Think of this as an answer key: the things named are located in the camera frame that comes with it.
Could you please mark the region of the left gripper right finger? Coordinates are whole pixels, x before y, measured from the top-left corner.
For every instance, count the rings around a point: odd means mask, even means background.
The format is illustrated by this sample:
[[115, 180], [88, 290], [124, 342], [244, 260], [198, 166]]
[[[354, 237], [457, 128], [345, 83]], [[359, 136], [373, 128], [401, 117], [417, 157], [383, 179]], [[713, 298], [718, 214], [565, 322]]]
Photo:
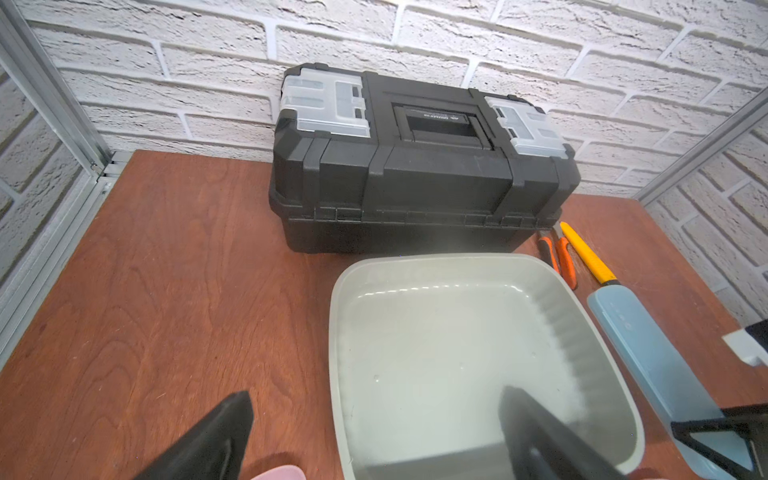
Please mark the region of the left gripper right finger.
[[516, 479], [624, 477], [521, 388], [503, 389], [498, 416]]

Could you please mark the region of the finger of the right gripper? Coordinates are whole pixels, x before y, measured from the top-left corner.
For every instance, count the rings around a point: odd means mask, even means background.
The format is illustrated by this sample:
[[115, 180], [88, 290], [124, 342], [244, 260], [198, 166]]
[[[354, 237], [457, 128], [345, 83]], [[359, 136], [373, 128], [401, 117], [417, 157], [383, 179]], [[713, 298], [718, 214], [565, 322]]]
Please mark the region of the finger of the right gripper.
[[767, 404], [722, 410], [722, 416], [671, 423], [673, 437], [725, 474], [767, 473]]

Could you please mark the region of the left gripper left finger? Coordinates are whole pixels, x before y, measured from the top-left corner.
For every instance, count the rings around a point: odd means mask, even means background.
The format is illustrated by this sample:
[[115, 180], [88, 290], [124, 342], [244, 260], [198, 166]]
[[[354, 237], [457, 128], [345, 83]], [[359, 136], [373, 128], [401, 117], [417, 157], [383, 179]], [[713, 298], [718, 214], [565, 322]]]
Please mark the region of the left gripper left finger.
[[232, 393], [136, 477], [237, 479], [253, 421], [254, 412], [249, 393]]

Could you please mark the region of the light blue pencil case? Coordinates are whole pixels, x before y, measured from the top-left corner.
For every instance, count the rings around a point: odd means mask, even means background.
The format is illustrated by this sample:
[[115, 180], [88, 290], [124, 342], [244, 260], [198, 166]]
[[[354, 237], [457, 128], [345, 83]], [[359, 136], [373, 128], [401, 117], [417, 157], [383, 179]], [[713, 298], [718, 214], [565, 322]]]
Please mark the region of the light blue pencil case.
[[639, 298], [625, 286], [607, 285], [589, 295], [588, 306], [689, 468], [704, 479], [759, 479], [762, 474], [725, 474], [673, 437], [673, 421], [718, 418], [722, 409]]

